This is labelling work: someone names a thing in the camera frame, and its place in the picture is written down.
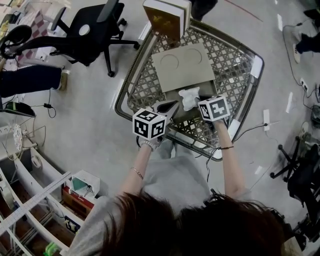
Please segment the green object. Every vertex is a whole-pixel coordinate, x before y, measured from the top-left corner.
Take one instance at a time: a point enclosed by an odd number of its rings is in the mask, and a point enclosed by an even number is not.
[[[72,186],[73,186],[74,191],[82,189],[88,185],[87,183],[83,182],[82,180],[80,180],[78,178],[73,178],[71,180],[71,182],[72,182]]]
[[[44,256],[52,256],[55,254],[56,251],[58,251],[60,248],[54,243],[51,242],[48,244],[48,246],[45,248],[45,252],[43,253]]]

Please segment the navy jeans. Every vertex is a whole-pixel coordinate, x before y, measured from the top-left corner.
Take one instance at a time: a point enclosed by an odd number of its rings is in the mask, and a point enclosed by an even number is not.
[[[17,71],[0,73],[0,97],[58,89],[61,68],[43,65],[28,66]]]
[[[320,53],[320,33],[314,37],[302,34],[301,41],[295,46],[295,48],[300,54],[305,52]]]
[[[201,21],[203,17],[210,12],[217,4],[218,0],[190,0],[192,3],[191,15]]]

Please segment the dark brown hair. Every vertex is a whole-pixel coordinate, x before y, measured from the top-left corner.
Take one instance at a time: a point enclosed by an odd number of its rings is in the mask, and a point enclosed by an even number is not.
[[[102,256],[283,256],[284,232],[269,208],[217,194],[174,215],[148,194],[118,197],[121,218],[107,225]]]

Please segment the gray pants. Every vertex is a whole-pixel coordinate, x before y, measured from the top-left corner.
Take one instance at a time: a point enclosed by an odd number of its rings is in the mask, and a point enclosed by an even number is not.
[[[218,0],[190,0],[192,3],[191,15],[201,21],[203,17],[210,12],[217,4]]]
[[[151,154],[150,160],[170,159],[172,150],[175,149],[175,157],[194,157],[192,151],[179,144],[174,144],[170,139],[164,139],[160,146]]]

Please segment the forearm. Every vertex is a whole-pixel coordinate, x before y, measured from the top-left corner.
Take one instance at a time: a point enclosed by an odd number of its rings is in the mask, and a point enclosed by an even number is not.
[[[132,166],[138,172],[141,173],[142,177],[144,177],[146,174],[146,168],[148,165],[151,152],[152,150],[150,146],[146,144],[142,144],[140,151]],[[138,175],[138,173],[134,169],[130,169],[118,194],[119,195],[122,195],[123,193],[139,194],[141,191],[142,185],[143,185],[143,179]]]
[[[221,148],[232,147],[227,127],[223,122],[214,124]],[[224,175],[224,190],[225,194],[231,198],[236,197],[239,193],[242,193],[245,189],[245,179],[243,172],[239,166],[235,149],[223,149],[222,159],[223,159],[223,175]]]
[[[2,60],[0,61],[0,72],[3,70],[5,64],[6,64],[7,59],[2,58]]]

